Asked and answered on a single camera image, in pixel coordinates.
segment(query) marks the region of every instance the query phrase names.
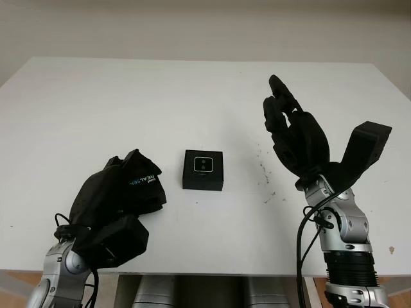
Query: black cable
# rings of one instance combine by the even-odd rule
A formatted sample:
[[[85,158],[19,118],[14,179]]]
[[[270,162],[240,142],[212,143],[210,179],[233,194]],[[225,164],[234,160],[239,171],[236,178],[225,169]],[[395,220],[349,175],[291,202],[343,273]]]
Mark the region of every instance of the black cable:
[[[319,229],[317,230],[317,233],[314,235],[313,239],[311,240],[311,243],[308,245],[306,252],[304,252],[304,255],[302,256],[302,259],[301,259],[301,267],[302,267],[302,264],[304,263],[304,260],[306,259],[308,252],[310,251],[311,247],[314,245],[315,240],[320,235],[321,230],[322,230],[322,227],[319,227]]]
[[[307,215],[306,209],[312,209],[312,208],[313,208],[313,207],[312,207],[311,205],[307,205],[306,207],[304,207],[304,208],[302,209],[302,213],[304,214],[304,216]]]
[[[98,283],[99,283],[98,273],[96,269],[93,269],[91,272],[94,277],[94,290],[92,290],[92,295],[90,296],[90,299],[88,300],[88,302],[85,304],[84,308],[88,308],[89,305],[90,305],[90,308],[94,308],[94,305],[96,304],[96,300],[97,300]]]
[[[54,215],[54,220],[56,221],[56,225],[59,227],[60,226],[60,223],[58,223],[58,219],[57,219],[57,217],[61,217],[61,218],[63,218],[64,220],[66,220],[68,223],[69,223],[69,225],[71,225],[71,221],[70,221],[70,219],[68,219],[67,217],[65,217],[63,214],[61,214],[61,213],[56,213],[55,215]]]
[[[318,202],[316,206],[314,206],[307,215],[304,216],[302,221],[300,222],[300,226],[298,227],[297,231],[297,291],[298,291],[298,301],[300,304],[300,308],[306,308],[306,302],[304,298],[304,289],[302,285],[302,262],[301,262],[301,238],[302,238],[302,231],[309,220],[309,218],[316,213],[321,207],[325,204],[330,202],[332,199],[337,197],[341,192],[335,192],[329,195],[327,198],[323,199],[322,201]]]

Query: white wall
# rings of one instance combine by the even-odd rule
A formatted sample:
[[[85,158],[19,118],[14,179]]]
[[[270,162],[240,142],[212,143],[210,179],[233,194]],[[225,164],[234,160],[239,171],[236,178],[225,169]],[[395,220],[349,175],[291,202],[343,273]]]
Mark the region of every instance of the white wall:
[[[370,62],[411,98],[409,0],[181,1],[0,0],[0,85],[34,55]]]

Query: robotic hand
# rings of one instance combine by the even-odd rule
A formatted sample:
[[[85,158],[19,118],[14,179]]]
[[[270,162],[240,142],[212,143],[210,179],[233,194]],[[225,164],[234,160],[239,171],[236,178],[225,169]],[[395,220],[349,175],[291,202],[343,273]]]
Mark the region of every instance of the robotic hand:
[[[302,110],[277,76],[271,76],[269,84],[273,96],[263,104],[265,126],[272,133],[274,151],[280,161],[299,177],[295,186],[305,192],[306,208],[310,209],[297,234],[300,306],[305,307],[301,236],[306,222],[314,215],[315,238],[320,236],[328,267],[328,302],[334,307],[388,307],[387,294],[379,286],[374,270],[368,220],[356,206],[350,187],[379,159],[391,127],[372,122],[357,126],[341,163],[330,162],[327,138],[314,117]]]
[[[146,251],[148,231],[139,215],[166,203],[161,170],[139,150],[124,160],[113,157],[83,184],[71,207],[68,225],[57,227],[58,243],[46,254],[40,284],[27,308],[82,306],[85,281],[94,275],[94,291],[86,307],[94,307],[98,268],[113,268]]]

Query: tabletop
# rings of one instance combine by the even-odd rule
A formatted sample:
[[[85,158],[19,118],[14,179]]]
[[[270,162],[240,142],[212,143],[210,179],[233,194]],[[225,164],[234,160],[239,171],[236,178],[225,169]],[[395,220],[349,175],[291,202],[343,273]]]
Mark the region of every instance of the tabletop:
[[[334,161],[355,126],[393,127],[353,191],[377,272],[411,275],[411,102],[373,65],[48,57],[0,88],[0,269],[41,271],[54,214],[69,214],[109,158],[138,148],[162,169],[167,203],[140,217],[147,251],[106,272],[295,275],[306,201],[264,127],[271,74],[315,116]],[[223,151],[222,192],[182,189],[187,149]],[[308,225],[303,247],[314,233]],[[326,274],[319,243],[303,273]]]

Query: black square device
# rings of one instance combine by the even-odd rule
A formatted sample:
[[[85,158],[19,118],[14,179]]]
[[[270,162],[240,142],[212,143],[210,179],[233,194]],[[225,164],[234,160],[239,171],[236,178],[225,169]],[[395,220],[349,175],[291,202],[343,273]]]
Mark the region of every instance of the black square device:
[[[221,191],[223,182],[223,152],[186,150],[183,189]]]

